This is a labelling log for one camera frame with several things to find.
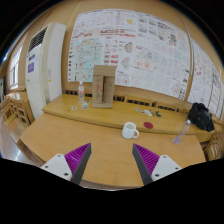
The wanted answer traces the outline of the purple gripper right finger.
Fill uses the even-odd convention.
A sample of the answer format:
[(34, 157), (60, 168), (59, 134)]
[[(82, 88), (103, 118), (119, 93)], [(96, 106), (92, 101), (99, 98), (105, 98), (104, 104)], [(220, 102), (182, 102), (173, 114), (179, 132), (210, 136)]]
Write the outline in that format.
[(168, 155), (159, 156), (137, 144), (133, 145), (132, 154), (144, 185), (181, 170), (181, 167)]

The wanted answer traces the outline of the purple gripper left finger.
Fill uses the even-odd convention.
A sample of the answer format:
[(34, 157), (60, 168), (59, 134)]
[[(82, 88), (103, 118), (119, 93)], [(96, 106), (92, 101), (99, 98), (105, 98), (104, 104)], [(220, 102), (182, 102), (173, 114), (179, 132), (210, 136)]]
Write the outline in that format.
[(90, 155), (91, 144), (87, 143), (65, 155), (56, 154), (42, 166), (42, 169), (79, 185)]

